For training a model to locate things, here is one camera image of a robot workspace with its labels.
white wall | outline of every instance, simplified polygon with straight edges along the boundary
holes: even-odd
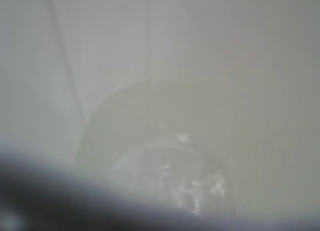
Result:
[[[69,165],[81,132],[46,0],[0,0],[0,140]]]
[[[111,94],[147,79],[146,0],[53,1],[87,122]],[[0,0],[0,134],[69,164],[83,127],[47,5]],[[293,208],[320,204],[317,5],[150,0],[152,78],[211,79],[238,96],[223,145],[252,188],[246,208],[261,194],[267,211],[302,195],[313,198]]]

water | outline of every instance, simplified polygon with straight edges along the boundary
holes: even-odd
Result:
[[[319,206],[318,152],[270,139],[266,130],[276,133],[279,122],[257,121],[257,107],[248,109],[241,93],[204,80],[149,88],[130,86],[94,113],[78,149],[79,172],[196,215],[276,218]]]

dark object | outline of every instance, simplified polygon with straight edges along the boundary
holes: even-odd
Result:
[[[0,151],[0,198],[1,231],[320,230],[316,218],[266,225],[147,206],[7,149]]]

wire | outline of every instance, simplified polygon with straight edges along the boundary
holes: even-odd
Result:
[[[55,7],[55,2],[54,0],[46,0],[47,2],[47,10],[49,13],[49,16],[52,20],[52,24],[53,24],[53,29],[55,31],[55,36],[56,36],[56,41],[57,41],[57,48],[60,51],[61,57],[62,57],[62,62],[65,66],[65,73],[66,73],[66,78],[69,82],[69,86],[72,92],[72,95],[74,97],[75,100],[75,105],[78,109],[79,115],[80,115],[80,121],[81,121],[81,125],[84,131],[84,134],[87,134],[87,138],[88,138],[88,142],[89,142],[89,146],[92,149],[92,151],[95,153],[95,146],[94,146],[94,142],[93,139],[90,135],[90,131],[87,127],[87,122],[85,120],[85,114],[81,105],[81,101],[79,98],[79,93],[77,90],[77,86],[76,86],[76,82],[75,82],[75,78],[73,76],[73,70],[72,70],[72,65],[71,62],[68,58],[67,55],[67,51],[66,51],[66,47],[65,47],[65,42],[64,42],[64,38],[63,38],[63,32],[61,30],[61,26],[59,25],[59,21],[58,21],[58,17],[57,17],[57,11],[56,11],[56,7]]]

line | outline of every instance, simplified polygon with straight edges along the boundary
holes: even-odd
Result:
[[[78,90],[76,87],[76,82],[73,76],[73,72],[72,72],[72,65],[70,63],[70,60],[68,59],[68,55],[67,55],[67,51],[66,51],[66,47],[64,44],[64,39],[63,39],[63,34],[62,34],[62,30],[60,28],[59,25],[59,21],[58,21],[58,17],[57,17],[57,11],[55,8],[55,3],[54,0],[46,0],[47,2],[47,6],[48,6],[48,13],[49,16],[52,20],[52,24],[53,24],[53,29],[55,30],[55,36],[56,36],[56,41],[57,41],[57,48],[60,51],[61,57],[62,57],[62,62],[64,63],[65,66],[65,73],[66,73],[66,77],[68,79],[69,82],[69,86],[72,92],[72,95],[74,97],[75,100],[75,105],[78,109],[79,115],[80,115],[80,121],[82,124],[82,128],[84,131],[84,134],[87,134],[88,136],[88,142],[89,145],[92,148],[92,151],[95,153],[95,147],[94,147],[94,143],[92,141],[91,135],[89,133],[88,127],[86,125],[86,120],[85,120],[85,115],[84,115],[84,111],[82,109],[82,105],[81,105],[81,101],[78,95]]]

